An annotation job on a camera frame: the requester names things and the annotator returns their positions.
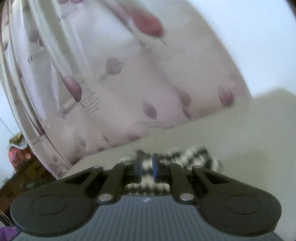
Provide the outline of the red patterned cloth bundle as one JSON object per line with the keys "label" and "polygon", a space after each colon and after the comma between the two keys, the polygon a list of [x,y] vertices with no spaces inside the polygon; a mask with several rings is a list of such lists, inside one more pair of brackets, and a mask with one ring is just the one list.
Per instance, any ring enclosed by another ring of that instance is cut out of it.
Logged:
{"label": "red patterned cloth bundle", "polygon": [[22,133],[17,133],[9,140],[8,157],[15,172],[18,172],[34,156]]}

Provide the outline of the beige mesh bed mat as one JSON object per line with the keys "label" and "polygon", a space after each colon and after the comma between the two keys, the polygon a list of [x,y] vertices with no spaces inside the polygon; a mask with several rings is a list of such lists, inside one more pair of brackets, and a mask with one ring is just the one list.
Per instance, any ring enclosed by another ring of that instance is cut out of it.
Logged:
{"label": "beige mesh bed mat", "polygon": [[222,174],[274,195],[282,207],[275,233],[283,240],[295,240],[295,94],[284,89],[88,156],[68,175],[95,165],[111,168],[138,149],[165,153],[189,147],[205,147],[220,160]]}

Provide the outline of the purple cloth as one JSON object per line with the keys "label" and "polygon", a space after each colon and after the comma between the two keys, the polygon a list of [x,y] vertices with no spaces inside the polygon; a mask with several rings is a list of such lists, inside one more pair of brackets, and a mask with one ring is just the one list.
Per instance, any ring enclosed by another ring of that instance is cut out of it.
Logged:
{"label": "purple cloth", "polygon": [[17,236],[19,231],[15,227],[4,226],[0,228],[0,241],[10,241]]}

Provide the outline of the brown wooden cabinet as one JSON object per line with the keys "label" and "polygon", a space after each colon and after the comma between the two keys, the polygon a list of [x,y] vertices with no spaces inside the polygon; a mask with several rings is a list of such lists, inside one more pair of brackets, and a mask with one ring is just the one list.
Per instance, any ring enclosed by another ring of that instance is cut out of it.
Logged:
{"label": "brown wooden cabinet", "polygon": [[6,212],[13,200],[25,191],[25,185],[38,181],[55,181],[56,178],[34,158],[21,165],[18,172],[15,173],[1,187],[1,211]]}

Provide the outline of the pink floral quilt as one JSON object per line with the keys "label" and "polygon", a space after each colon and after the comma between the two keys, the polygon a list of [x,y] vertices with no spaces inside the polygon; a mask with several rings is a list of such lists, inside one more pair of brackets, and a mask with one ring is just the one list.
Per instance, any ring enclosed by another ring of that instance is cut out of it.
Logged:
{"label": "pink floral quilt", "polygon": [[190,1],[2,1],[1,82],[57,179],[89,155],[250,98]]}

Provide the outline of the black white knitted garment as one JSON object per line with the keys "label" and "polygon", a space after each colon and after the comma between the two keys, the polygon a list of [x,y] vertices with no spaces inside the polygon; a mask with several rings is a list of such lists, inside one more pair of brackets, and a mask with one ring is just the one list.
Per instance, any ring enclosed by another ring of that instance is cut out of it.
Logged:
{"label": "black white knitted garment", "polygon": [[[166,196],[170,195],[170,186],[164,182],[156,183],[152,177],[152,154],[144,150],[137,150],[133,156],[121,158],[124,164],[142,162],[144,173],[139,184],[132,183],[124,187],[123,193],[129,196]],[[191,170],[199,165],[215,172],[221,171],[221,162],[217,157],[209,154],[206,148],[189,147],[187,149],[173,148],[159,154],[161,163],[169,162],[180,165],[184,170]]]}

